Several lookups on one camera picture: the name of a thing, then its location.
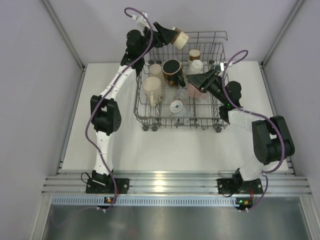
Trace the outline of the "cream mug with handle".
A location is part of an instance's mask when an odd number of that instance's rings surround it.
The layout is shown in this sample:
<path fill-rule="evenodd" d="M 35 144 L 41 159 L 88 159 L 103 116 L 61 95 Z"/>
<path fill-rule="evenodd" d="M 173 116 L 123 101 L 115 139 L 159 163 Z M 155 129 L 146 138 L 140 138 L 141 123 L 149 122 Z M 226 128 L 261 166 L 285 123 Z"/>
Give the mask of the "cream mug with handle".
<path fill-rule="evenodd" d="M 189 64 L 186 74 L 187 75 L 201 74 L 203 72 L 203 68 L 204 68 L 204 63 L 199 59 L 195 59 L 192 61 L 192 63 Z"/>

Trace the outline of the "pink mug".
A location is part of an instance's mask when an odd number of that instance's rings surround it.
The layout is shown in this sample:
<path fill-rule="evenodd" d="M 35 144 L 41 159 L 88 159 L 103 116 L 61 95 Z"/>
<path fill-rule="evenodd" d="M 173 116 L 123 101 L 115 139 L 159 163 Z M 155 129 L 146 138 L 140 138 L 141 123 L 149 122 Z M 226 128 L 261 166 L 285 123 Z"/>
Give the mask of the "pink mug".
<path fill-rule="evenodd" d="M 207 95 L 205 93 L 200 92 L 194 85 L 191 83 L 187 87 L 187 93 L 192 99 L 205 99 Z"/>

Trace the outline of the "clear glass tumbler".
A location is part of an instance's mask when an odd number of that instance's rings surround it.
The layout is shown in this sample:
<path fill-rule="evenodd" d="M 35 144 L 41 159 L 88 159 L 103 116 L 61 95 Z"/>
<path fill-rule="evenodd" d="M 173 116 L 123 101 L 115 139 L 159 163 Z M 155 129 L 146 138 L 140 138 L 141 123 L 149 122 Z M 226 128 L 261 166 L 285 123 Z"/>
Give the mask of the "clear glass tumbler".
<path fill-rule="evenodd" d="M 187 102 L 189 99 L 189 94 L 186 88 L 179 88 L 175 92 L 175 99 L 183 103 Z"/>

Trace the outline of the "black skull mug red inside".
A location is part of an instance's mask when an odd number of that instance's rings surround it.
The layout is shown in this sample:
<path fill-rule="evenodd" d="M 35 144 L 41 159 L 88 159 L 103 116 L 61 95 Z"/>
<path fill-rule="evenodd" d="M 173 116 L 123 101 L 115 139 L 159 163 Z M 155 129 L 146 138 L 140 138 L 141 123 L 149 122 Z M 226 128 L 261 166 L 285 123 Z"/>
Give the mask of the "black skull mug red inside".
<path fill-rule="evenodd" d="M 162 66 L 163 75 L 170 86 L 186 86 L 183 66 L 177 59 L 169 59 Z"/>

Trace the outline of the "beige plain cup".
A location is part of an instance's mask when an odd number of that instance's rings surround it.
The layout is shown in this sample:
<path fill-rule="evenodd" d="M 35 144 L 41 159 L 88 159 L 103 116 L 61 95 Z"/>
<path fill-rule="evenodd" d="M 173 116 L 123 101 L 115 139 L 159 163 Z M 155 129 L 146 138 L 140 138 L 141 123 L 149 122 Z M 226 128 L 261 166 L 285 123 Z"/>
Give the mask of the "beige plain cup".
<path fill-rule="evenodd" d="M 162 66 L 155 63 L 149 67 L 149 75 L 151 77 L 157 77 L 161 81 L 161 85 L 164 87 L 167 83 L 165 76 L 163 74 Z"/>

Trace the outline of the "light blue mug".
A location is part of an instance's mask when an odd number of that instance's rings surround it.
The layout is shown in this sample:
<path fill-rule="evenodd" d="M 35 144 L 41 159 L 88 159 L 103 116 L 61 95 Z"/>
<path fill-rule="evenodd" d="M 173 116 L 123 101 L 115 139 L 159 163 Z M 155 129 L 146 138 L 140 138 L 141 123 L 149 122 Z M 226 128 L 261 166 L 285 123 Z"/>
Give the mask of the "light blue mug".
<path fill-rule="evenodd" d="M 169 116 L 172 118 L 190 118 L 191 112 L 180 100 L 174 100 L 169 106 Z"/>

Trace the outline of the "cream mug green inside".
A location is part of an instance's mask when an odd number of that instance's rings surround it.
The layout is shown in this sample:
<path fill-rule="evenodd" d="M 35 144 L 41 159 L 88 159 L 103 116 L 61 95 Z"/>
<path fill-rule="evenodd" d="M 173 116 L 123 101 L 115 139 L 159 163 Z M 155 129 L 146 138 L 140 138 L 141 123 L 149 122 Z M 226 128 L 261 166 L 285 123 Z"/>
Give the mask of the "cream mug green inside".
<path fill-rule="evenodd" d="M 146 78 L 142 83 L 142 89 L 151 107 L 155 108 L 157 104 L 163 101 L 165 93 L 160 78 L 156 76 Z"/>

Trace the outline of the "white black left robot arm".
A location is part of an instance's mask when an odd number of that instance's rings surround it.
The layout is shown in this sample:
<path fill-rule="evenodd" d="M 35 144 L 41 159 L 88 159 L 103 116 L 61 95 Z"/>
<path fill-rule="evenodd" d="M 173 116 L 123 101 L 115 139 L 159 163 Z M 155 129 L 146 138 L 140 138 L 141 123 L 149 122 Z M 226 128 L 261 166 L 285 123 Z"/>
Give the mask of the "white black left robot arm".
<path fill-rule="evenodd" d="M 295 153 L 295 145 L 283 116 L 265 115 L 243 109 L 240 104 L 242 86 L 237 81 L 225 83 L 216 70 L 189 74 L 187 80 L 198 91 L 209 92 L 221 103 L 219 116 L 252 134 L 253 157 L 232 175 L 231 184 L 221 194 L 246 192 L 256 186 L 262 174 L 272 173 Z"/>

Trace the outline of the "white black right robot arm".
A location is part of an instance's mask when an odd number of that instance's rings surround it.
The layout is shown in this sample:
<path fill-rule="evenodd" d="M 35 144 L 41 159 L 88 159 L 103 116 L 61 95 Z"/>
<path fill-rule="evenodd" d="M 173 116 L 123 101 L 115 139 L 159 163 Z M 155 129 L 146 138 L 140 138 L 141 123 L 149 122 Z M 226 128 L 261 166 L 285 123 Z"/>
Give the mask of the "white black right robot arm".
<path fill-rule="evenodd" d="M 93 146 L 97 150 L 91 180 L 106 188 L 111 188 L 115 184 L 112 174 L 113 133 L 120 128 L 122 122 L 116 100 L 140 75 L 145 65 L 144 55 L 152 48 L 174 44 L 181 33 L 176 27 L 164 28 L 157 22 L 153 25 L 155 29 L 145 27 L 143 31 L 133 29 L 127 33 L 125 54 L 116 76 L 100 95 L 93 95 L 90 99 L 89 122 L 96 133 Z"/>

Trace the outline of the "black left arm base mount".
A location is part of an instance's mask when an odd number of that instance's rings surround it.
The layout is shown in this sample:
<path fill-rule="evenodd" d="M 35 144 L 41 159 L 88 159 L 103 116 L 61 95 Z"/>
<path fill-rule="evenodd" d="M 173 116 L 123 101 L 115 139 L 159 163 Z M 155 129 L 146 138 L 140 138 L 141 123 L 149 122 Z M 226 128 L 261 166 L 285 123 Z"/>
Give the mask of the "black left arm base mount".
<path fill-rule="evenodd" d="M 218 193 L 225 197 L 232 195 L 261 195 L 263 193 L 262 182 L 259 178 L 243 181 L 235 178 L 219 178 L 217 180 Z"/>

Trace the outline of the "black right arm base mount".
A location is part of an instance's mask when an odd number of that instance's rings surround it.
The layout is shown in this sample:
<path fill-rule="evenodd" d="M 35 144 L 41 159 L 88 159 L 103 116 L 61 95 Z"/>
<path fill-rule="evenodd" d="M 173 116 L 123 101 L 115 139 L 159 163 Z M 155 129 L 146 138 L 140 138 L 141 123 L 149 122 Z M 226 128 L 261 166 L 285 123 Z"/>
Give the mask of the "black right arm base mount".
<path fill-rule="evenodd" d="M 92 172 L 87 180 L 85 192 L 87 194 L 126 194 L 130 187 L 129 178 L 115 178 L 115 184 L 110 175 Z"/>

